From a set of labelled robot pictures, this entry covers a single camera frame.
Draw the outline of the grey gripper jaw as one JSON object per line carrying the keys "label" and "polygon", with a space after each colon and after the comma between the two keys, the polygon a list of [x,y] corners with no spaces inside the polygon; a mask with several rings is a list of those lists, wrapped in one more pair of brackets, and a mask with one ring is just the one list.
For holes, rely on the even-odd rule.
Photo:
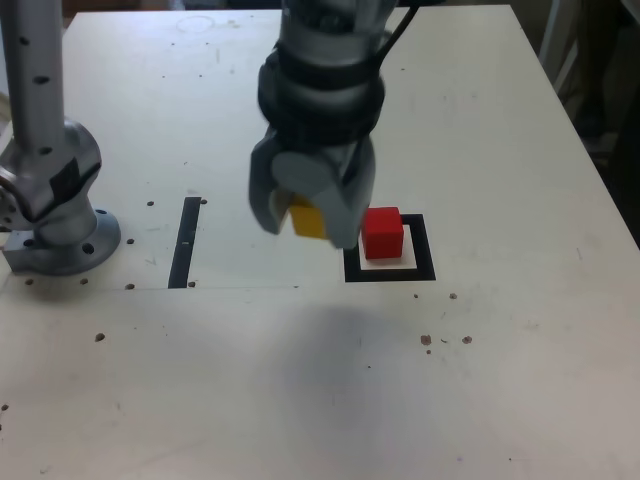
{"label": "grey gripper jaw", "polygon": [[279,235],[292,195],[275,180],[272,163],[283,151],[276,135],[266,135],[250,157],[249,203],[258,224],[266,232]]}
{"label": "grey gripper jaw", "polygon": [[286,151],[272,161],[272,176],[286,194],[287,212],[293,214],[299,207],[318,217],[325,238],[343,250],[358,242],[375,172],[369,137],[313,152]]}

